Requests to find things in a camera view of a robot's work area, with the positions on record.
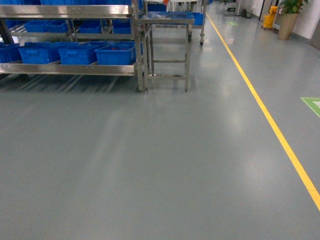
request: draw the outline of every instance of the floor marking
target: floor marking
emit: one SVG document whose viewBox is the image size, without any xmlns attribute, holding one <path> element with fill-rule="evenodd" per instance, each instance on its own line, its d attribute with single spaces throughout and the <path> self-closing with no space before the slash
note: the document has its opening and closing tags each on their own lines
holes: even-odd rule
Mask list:
<svg viewBox="0 0 320 240">
<path fill-rule="evenodd" d="M 320 98 L 318 97 L 301 97 L 302 101 L 320 117 Z"/>
<path fill-rule="evenodd" d="M 222 35 L 218 31 L 216 25 L 214 24 L 214 22 L 210 18 L 209 14 L 206 13 L 206 16 L 210 20 L 214 30 L 218 34 L 218 36 L 219 36 L 221 42 L 223 43 L 225 49 L 227 50 L 227 52 L 229 53 L 230 57 L 232 58 L 234 64 L 236 65 L 237 69 L 239 70 L 239 72 L 240 72 L 241 76 L 243 77 L 245 83 L 247 84 L 248 88 L 250 89 L 253 97 L 255 98 L 256 102 L 258 103 L 259 107 L 261 108 L 264 116 L 268 120 L 271 128 L 273 129 L 273 131 L 275 133 L 275 135 L 279 139 L 283 149 L 285 150 L 286 154 L 288 155 L 289 159 L 291 160 L 295 170 L 299 174 L 303 184 L 305 185 L 306 189 L 308 190 L 308 192 L 309 192 L 311 198 L 313 199 L 315 205 L 317 206 L 318 210 L 320 211 L 320 194 L 319 194 L 319 192 L 317 191 L 316 187 L 312 183 L 312 181 L 309 178 L 308 174 L 306 173 L 304 167 L 301 165 L 301 163 L 298 160 L 297 156 L 295 155 L 294 151 L 291 149 L 289 143 L 285 139 L 285 136 L 280 131 L 279 127 L 277 126 L 275 120 L 273 119 L 273 117 L 271 116 L 270 112 L 266 108 L 265 104 L 262 102 L 261 98 L 259 97 L 258 93 L 256 92 L 254 86 L 251 84 L 249 78 L 245 74 L 245 72 L 242 69 L 242 67 L 240 66 L 239 62 L 235 58 L 234 54 L 231 52 L 231 50 L 228 47 L 227 43 L 225 42 L 224 38 L 222 37 Z"/>
<path fill-rule="evenodd" d="M 238 26 L 238 24 L 235 21 L 227 21 L 226 23 L 231 26 Z"/>
</svg>

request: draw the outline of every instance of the potted plant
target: potted plant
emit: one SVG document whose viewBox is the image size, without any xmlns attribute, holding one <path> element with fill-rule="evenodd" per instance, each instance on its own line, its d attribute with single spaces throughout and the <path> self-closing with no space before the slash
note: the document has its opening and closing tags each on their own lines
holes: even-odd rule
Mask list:
<svg viewBox="0 0 320 240">
<path fill-rule="evenodd" d="M 289 39 L 304 3 L 308 4 L 309 0 L 283 0 L 280 3 L 282 22 L 278 33 L 279 40 Z"/>
</svg>

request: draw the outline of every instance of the plant pot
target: plant pot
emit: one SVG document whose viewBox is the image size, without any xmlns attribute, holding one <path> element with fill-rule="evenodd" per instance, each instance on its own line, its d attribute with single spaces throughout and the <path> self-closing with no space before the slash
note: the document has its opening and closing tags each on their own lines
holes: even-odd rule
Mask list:
<svg viewBox="0 0 320 240">
<path fill-rule="evenodd" d="M 278 33 L 279 40 L 288 40 L 290 38 L 298 16 L 299 16 L 298 13 L 293 13 L 293 14 L 285 13 L 282 16 L 282 22 L 281 22 L 280 30 Z"/>
</svg>

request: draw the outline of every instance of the green leaves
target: green leaves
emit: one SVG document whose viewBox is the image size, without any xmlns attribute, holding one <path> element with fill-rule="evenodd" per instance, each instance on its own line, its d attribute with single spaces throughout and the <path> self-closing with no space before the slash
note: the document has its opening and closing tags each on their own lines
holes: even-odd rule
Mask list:
<svg viewBox="0 0 320 240">
<path fill-rule="evenodd" d="M 280 8 L 284 14 L 299 14 L 304 2 L 308 4 L 309 0 L 284 0 Z"/>
</svg>

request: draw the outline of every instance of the metal frame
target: metal frame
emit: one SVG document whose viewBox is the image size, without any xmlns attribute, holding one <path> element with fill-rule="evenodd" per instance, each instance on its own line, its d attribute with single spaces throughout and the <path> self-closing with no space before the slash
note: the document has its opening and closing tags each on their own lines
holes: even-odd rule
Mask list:
<svg viewBox="0 0 320 240">
<path fill-rule="evenodd" d="M 148 2 L 158 2 L 158 0 L 148 0 Z M 173 3 L 186 3 L 186 2 L 196 2 L 194 0 L 171 0 Z M 205 42 L 205 24 L 206 24 L 206 12 L 207 12 L 207 4 L 208 0 L 202 0 L 201 1 L 201 13 L 203 14 L 202 19 L 202 25 L 193 25 L 193 29 L 201 29 L 200 32 L 200 46 L 202 47 Z M 161 24 L 154 24 L 154 28 L 163 29 L 183 29 L 186 28 L 185 25 L 161 25 Z"/>
<path fill-rule="evenodd" d="M 191 55 L 191 39 L 192 39 L 192 28 L 194 19 L 153 19 L 143 17 L 140 20 L 142 24 L 141 27 L 141 38 L 143 52 L 146 57 L 143 58 L 143 67 L 144 67 L 144 82 L 145 89 L 149 89 L 149 80 L 184 80 L 184 90 L 188 91 L 189 86 L 189 72 L 190 72 L 190 55 Z M 179 24 L 186 26 L 186 36 L 185 36 L 185 58 L 184 60 L 155 60 L 154 59 L 154 46 L 153 46 L 153 26 L 164 25 L 169 26 L 168 24 Z M 155 63 L 184 63 L 184 75 L 155 75 Z"/>
<path fill-rule="evenodd" d="M 0 63 L 0 74 L 57 74 L 57 75 L 103 75 L 134 76 L 137 63 L 133 65 L 61 65 Z"/>
<path fill-rule="evenodd" d="M 129 39 L 134 40 L 136 63 L 133 65 L 61 65 L 22 64 L 19 62 L 0 64 L 0 74 L 57 74 L 57 75 L 103 75 L 134 76 L 138 78 L 138 89 L 144 91 L 142 72 L 141 36 L 139 31 L 139 7 L 137 0 L 130 5 L 0 5 L 0 34 L 5 43 L 13 43 L 12 35 L 21 37 L 70 37 L 77 39 Z M 23 28 L 13 33 L 5 19 L 131 19 L 131 34 L 80 34 L 76 32 L 72 21 L 68 33 L 30 33 Z"/>
</svg>

